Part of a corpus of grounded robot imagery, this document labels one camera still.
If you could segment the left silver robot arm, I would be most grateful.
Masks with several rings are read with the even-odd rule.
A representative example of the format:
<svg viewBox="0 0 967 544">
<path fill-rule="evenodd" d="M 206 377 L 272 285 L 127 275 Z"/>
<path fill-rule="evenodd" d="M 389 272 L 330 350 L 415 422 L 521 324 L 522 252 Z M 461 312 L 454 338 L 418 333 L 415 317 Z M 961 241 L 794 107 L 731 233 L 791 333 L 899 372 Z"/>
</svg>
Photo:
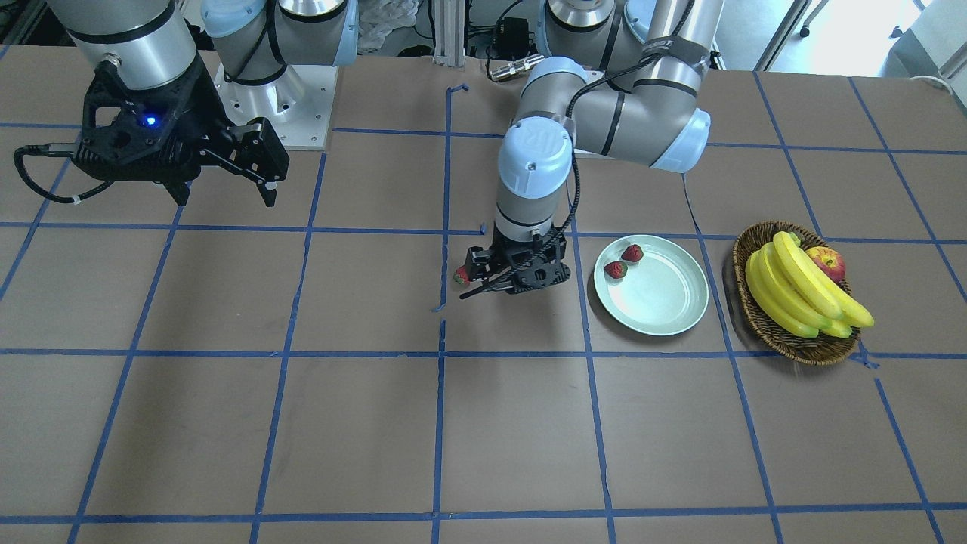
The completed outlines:
<svg viewBox="0 0 967 544">
<path fill-rule="evenodd" d="M 721 1 L 542 1 L 542 62 L 521 89 L 498 155 L 493 241 L 472 247 L 474 289 L 519 294 L 566 282 L 567 217 L 554 217 L 580 150 L 685 173 L 705 150 L 697 95 L 710 69 Z"/>
</svg>

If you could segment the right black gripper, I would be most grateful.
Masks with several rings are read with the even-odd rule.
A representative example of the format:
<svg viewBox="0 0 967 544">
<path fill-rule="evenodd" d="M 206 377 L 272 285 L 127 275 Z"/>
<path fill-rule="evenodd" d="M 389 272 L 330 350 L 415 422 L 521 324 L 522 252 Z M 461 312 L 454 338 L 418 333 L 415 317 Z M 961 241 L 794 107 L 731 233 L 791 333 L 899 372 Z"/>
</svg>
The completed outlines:
<svg viewBox="0 0 967 544">
<path fill-rule="evenodd" d="M 100 181 L 163 186 L 179 207 L 189 201 L 190 181 L 215 166 L 255 183 L 270 208 L 289 157 L 269 119 L 230 121 L 200 57 L 173 82 L 147 90 L 128 88 L 118 63 L 103 59 L 85 93 L 73 164 Z"/>
</svg>

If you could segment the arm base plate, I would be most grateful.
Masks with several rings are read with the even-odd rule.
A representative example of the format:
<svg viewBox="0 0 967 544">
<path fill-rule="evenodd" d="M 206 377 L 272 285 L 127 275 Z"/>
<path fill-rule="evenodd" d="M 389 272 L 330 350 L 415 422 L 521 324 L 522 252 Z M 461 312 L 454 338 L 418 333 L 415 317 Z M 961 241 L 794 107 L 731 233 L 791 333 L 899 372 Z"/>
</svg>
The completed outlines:
<svg viewBox="0 0 967 544">
<path fill-rule="evenodd" d="M 324 151 L 340 72 L 338 66 L 289 65 L 270 82 L 243 84 L 228 82 L 220 64 L 213 80 L 233 124 L 265 118 L 287 150 Z"/>
</svg>

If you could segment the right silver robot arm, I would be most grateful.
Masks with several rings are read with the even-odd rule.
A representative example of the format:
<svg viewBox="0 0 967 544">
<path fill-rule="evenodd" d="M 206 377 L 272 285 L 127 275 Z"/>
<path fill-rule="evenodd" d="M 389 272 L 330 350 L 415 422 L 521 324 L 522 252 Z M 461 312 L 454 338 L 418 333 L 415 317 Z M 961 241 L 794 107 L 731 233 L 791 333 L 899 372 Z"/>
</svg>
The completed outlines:
<svg viewBox="0 0 967 544">
<path fill-rule="evenodd" d="M 317 120 L 297 66 L 347 66 L 358 52 L 356 1 L 204 1 L 205 33 L 220 56 L 211 76 L 173 1 L 51 1 L 94 68 L 76 144 L 45 144 L 97 180 L 58 196 L 81 203 L 116 182 L 160 186 L 179 205 L 204 168 L 245 177 L 275 206 L 289 157 L 277 128 Z"/>
</svg>

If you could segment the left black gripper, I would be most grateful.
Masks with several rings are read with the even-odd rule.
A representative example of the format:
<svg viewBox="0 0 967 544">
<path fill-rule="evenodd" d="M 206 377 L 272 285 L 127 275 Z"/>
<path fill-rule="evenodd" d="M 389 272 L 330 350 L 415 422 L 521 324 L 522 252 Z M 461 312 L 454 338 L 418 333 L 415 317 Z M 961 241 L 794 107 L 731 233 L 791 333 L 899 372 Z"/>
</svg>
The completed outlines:
<svg viewBox="0 0 967 544">
<path fill-rule="evenodd" d="M 459 299 L 488 292 L 522 294 L 565 283 L 571 277 L 564 262 L 566 250 L 567 241 L 559 227 L 523 242 L 495 230 L 489 248 L 468 249 L 464 265 L 471 282 L 479 281 L 480 285 L 460 294 Z"/>
</svg>

